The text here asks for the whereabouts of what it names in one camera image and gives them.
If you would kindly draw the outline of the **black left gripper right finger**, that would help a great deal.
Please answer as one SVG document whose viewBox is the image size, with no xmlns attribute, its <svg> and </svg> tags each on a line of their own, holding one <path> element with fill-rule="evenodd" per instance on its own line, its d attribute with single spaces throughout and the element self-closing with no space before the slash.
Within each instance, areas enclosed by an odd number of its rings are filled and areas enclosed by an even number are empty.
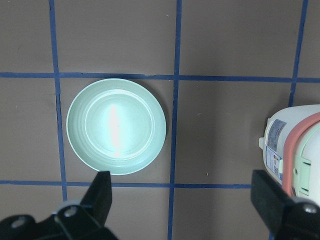
<svg viewBox="0 0 320 240">
<path fill-rule="evenodd" d="M 253 170 L 250 200 L 274 240 L 318 240 L 320 206 L 289 196 L 264 170 Z"/>
</svg>

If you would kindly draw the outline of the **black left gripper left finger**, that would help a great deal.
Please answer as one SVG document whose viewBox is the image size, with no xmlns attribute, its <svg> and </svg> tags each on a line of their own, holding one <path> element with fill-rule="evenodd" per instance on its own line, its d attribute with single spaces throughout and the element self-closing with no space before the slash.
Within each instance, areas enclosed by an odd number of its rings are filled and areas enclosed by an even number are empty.
<svg viewBox="0 0 320 240">
<path fill-rule="evenodd" d="M 79 202 L 66 202 L 48 218 L 37 222 L 28 214 L 0 221 L 2 240 L 116 240 L 105 223 L 112 205 L 109 171 L 97 173 Z"/>
</svg>

